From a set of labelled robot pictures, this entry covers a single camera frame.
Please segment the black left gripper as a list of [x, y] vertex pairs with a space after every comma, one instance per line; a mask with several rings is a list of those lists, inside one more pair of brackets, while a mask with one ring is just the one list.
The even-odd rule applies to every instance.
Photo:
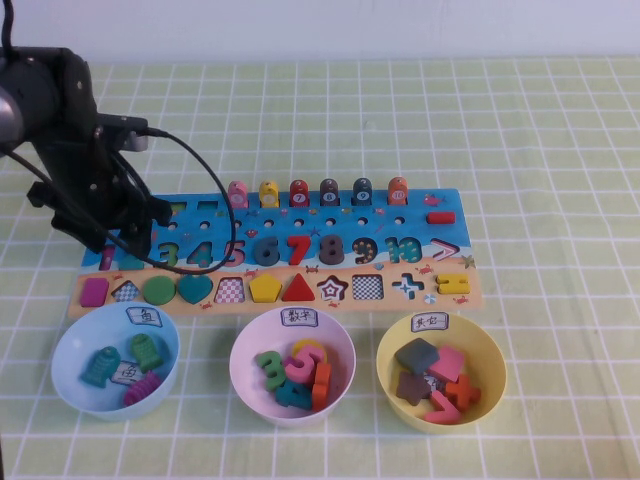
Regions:
[[[147, 128], [148, 121], [141, 117], [100, 115], [87, 136], [59, 124], [32, 141], [54, 186], [103, 228], [121, 229], [124, 250], [141, 259], [151, 249], [152, 224], [167, 226], [172, 216], [170, 203], [152, 195], [121, 154], [146, 150], [148, 142], [141, 136]], [[54, 214], [51, 226], [92, 252], [102, 252], [106, 246], [104, 234], [60, 212]]]

